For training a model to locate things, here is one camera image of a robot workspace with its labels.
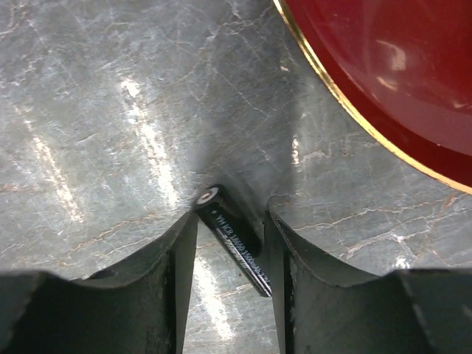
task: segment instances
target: red plate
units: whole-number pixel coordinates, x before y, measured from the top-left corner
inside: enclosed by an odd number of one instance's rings
[[[359,124],[418,170],[472,193],[472,1],[275,0]]]

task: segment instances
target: battery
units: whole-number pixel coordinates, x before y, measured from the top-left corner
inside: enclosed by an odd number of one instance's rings
[[[208,226],[257,292],[270,297],[270,282],[255,260],[262,251],[262,243],[226,188],[221,184],[207,188],[193,204],[193,211]]]

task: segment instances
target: red bowl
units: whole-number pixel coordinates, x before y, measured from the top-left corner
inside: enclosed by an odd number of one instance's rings
[[[370,135],[472,193],[472,1],[274,1],[312,67]]]

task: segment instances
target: gold rim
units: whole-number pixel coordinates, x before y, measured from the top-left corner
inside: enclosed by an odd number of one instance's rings
[[[334,83],[331,76],[327,73],[326,69],[323,67],[323,64],[316,56],[315,52],[311,48],[310,44],[307,41],[307,38],[303,35],[301,29],[296,24],[294,17],[288,5],[285,3],[284,0],[274,0],[275,6],[279,10],[280,15],[283,18],[283,21],[288,25],[288,28],[292,32],[292,35],[295,37],[296,42],[298,43],[300,49],[305,54],[310,65],[313,67],[315,72],[318,76],[322,79],[324,84],[330,90],[331,94],[338,100],[339,104],[351,115],[352,118],[367,132],[369,133],[375,140],[380,142],[386,149],[388,149],[391,153],[395,154],[400,159],[404,160],[407,164],[415,167],[419,171],[425,173],[426,175],[447,184],[449,187],[456,188],[457,190],[461,190],[463,192],[472,194],[472,187],[466,186],[465,184],[459,183],[454,181],[446,176],[441,175],[440,173],[432,170],[431,168],[425,166],[421,162],[413,159],[411,156],[404,153],[400,150],[397,146],[395,146],[392,142],[390,142],[380,131],[374,128],[372,124],[370,124],[367,119],[362,116],[361,113],[354,107],[354,105],[347,99],[347,97],[343,94],[341,89]]]

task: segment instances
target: gray marble surface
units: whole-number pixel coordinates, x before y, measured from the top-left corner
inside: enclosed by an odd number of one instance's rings
[[[365,133],[269,0],[4,1],[0,108],[3,269],[91,274],[211,181],[376,274],[472,264],[472,197]],[[200,230],[185,351],[277,353],[270,300]]]

